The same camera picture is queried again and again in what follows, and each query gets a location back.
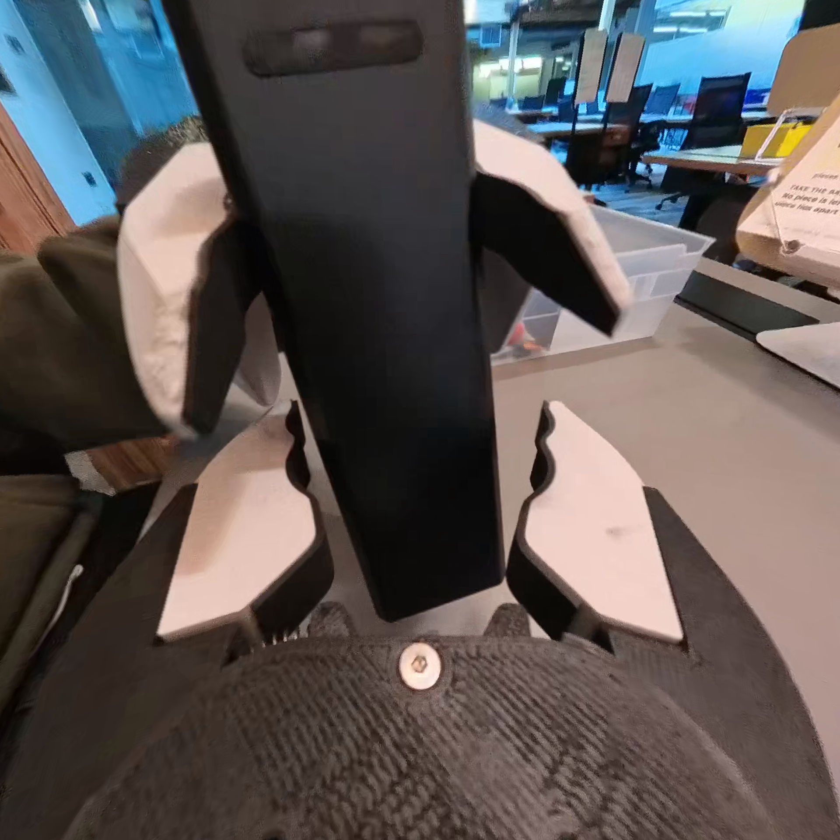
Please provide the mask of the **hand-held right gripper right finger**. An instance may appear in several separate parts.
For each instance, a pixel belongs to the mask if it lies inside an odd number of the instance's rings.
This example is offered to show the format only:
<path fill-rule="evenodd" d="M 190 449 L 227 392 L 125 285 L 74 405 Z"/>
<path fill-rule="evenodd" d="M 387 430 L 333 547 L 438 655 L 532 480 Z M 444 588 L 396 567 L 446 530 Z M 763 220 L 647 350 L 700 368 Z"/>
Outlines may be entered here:
<path fill-rule="evenodd" d="M 617 629 L 679 645 L 685 631 L 636 470 L 562 402 L 544 402 L 532 494 L 507 582 L 553 639 Z"/>

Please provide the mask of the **wooden-top long desk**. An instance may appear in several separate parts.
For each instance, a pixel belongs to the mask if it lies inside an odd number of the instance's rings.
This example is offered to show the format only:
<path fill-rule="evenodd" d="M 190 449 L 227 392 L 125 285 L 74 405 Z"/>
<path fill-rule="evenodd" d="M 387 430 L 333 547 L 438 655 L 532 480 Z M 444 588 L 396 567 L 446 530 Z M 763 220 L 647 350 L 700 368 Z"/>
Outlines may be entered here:
<path fill-rule="evenodd" d="M 785 161 L 784 157 L 741 156 L 740 151 L 741 148 L 737 145 L 691 150 L 657 150 L 644 154 L 641 162 L 685 171 L 752 177 L 765 176 Z"/>

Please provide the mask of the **grey desk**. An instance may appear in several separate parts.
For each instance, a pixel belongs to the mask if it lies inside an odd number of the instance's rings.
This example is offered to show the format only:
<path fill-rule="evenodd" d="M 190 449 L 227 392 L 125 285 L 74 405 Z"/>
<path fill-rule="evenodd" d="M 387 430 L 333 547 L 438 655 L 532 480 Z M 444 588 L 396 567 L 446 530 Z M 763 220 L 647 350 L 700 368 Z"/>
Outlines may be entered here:
<path fill-rule="evenodd" d="M 654 337 L 492 371 L 506 557 L 558 400 L 666 498 L 782 654 L 838 784 L 838 393 L 680 305 Z"/>

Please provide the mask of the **black office chair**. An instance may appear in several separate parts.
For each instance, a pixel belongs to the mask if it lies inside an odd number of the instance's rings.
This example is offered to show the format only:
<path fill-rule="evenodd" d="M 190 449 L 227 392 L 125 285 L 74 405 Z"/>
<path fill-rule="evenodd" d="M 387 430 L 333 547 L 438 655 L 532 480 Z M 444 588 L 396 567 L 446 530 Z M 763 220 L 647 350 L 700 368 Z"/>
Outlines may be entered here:
<path fill-rule="evenodd" d="M 573 182 L 591 190 L 611 182 L 630 182 L 631 151 L 653 85 L 636 86 L 625 102 L 609 102 L 603 126 L 570 139 L 565 169 Z"/>
<path fill-rule="evenodd" d="M 742 138 L 742 108 L 749 87 L 751 73 L 729 77 L 703 77 L 700 81 L 692 120 L 680 151 L 719 148 L 733 145 Z M 668 166 L 660 189 L 665 198 L 656 210 L 667 202 L 676 203 L 719 180 L 710 171 L 689 170 Z"/>

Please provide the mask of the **clear plastic bin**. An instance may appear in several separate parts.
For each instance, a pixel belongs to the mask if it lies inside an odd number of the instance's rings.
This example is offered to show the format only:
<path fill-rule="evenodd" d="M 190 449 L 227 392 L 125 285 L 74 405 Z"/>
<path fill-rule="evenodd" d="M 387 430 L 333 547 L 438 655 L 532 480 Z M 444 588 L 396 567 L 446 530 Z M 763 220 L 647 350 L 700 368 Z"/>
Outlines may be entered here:
<path fill-rule="evenodd" d="M 633 292 L 612 336 L 529 288 L 505 339 L 490 357 L 494 366 L 652 337 L 685 287 L 711 238 L 601 206 L 600 225 Z"/>

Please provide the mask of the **black USB hub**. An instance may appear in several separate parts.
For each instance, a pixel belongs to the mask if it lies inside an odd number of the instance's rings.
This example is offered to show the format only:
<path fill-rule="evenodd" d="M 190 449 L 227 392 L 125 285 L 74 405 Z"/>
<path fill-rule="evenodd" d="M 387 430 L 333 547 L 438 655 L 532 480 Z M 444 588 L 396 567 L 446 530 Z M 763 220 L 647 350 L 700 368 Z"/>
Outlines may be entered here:
<path fill-rule="evenodd" d="M 378 616 L 504 574 L 461 2 L 164 2 Z"/>

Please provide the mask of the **person's left forearm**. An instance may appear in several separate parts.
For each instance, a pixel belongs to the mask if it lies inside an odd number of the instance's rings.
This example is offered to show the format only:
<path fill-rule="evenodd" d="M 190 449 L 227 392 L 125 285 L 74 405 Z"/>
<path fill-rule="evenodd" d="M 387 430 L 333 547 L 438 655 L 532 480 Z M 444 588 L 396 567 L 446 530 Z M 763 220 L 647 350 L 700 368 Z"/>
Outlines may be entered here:
<path fill-rule="evenodd" d="M 2 452 L 58 455 L 167 435 L 134 373 L 117 270 L 121 219 L 2 250 Z"/>

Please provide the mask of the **yellow plastic bin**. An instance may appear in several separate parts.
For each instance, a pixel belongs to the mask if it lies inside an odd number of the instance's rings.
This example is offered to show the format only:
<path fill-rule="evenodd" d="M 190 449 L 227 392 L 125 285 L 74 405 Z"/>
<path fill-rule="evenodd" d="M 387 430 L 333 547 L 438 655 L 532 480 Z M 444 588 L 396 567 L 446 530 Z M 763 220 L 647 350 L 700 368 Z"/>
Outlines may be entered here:
<path fill-rule="evenodd" d="M 755 124 L 747 128 L 738 157 L 740 159 L 780 159 L 788 156 L 811 131 L 813 122 L 804 120 L 775 124 Z"/>

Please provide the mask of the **person's green jacket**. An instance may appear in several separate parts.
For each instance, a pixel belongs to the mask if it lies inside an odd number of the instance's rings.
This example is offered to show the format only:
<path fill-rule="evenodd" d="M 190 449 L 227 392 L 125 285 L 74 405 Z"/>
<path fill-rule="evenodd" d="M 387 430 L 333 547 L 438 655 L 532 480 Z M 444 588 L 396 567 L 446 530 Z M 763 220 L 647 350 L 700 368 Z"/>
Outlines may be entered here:
<path fill-rule="evenodd" d="M 1 710 L 56 614 L 98 508 L 70 474 L 1 478 Z"/>

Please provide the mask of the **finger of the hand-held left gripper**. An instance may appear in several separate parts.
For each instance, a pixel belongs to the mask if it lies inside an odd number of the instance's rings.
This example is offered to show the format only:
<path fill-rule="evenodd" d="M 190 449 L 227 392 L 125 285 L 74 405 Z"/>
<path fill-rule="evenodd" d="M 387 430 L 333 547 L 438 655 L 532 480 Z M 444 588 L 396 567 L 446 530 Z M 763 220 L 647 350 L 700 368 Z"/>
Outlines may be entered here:
<path fill-rule="evenodd" d="M 268 414 L 280 352 L 267 267 L 210 143 L 181 148 L 127 205 L 117 268 L 133 372 L 171 433 L 236 434 Z"/>
<path fill-rule="evenodd" d="M 634 301 L 591 205 L 550 152 L 473 121 L 472 231 L 531 289 L 612 336 Z"/>

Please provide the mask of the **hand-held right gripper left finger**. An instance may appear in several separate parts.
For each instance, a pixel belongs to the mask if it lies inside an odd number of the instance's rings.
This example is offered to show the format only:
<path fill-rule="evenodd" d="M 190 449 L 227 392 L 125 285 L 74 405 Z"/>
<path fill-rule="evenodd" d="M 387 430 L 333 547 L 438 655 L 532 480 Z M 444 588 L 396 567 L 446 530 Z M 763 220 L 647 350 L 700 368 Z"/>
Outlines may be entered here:
<path fill-rule="evenodd" d="M 293 635 L 333 582 L 322 513 L 309 489 L 298 402 L 234 437 L 195 483 L 157 636 L 233 626 L 250 642 Z"/>

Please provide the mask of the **wooden instruction board with stand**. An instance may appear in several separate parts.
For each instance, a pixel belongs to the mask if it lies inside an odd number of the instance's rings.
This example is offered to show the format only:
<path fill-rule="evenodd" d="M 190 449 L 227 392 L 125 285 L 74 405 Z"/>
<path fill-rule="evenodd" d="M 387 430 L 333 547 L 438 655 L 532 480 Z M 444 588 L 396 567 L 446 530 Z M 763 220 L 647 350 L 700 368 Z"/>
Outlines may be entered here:
<path fill-rule="evenodd" d="M 581 35 L 574 83 L 574 104 L 580 106 L 597 99 L 607 44 L 606 31 L 588 28 Z"/>
<path fill-rule="evenodd" d="M 644 52 L 646 38 L 636 33 L 621 33 L 615 44 L 612 66 L 605 88 L 607 104 L 629 101 Z"/>
<path fill-rule="evenodd" d="M 786 45 L 768 100 L 775 114 L 825 109 L 839 92 L 839 24 L 801 31 Z"/>
<path fill-rule="evenodd" d="M 838 291 L 838 98 L 751 199 L 738 221 L 736 240 L 753 261 Z M 838 322 L 764 329 L 755 340 L 777 358 L 838 389 Z"/>

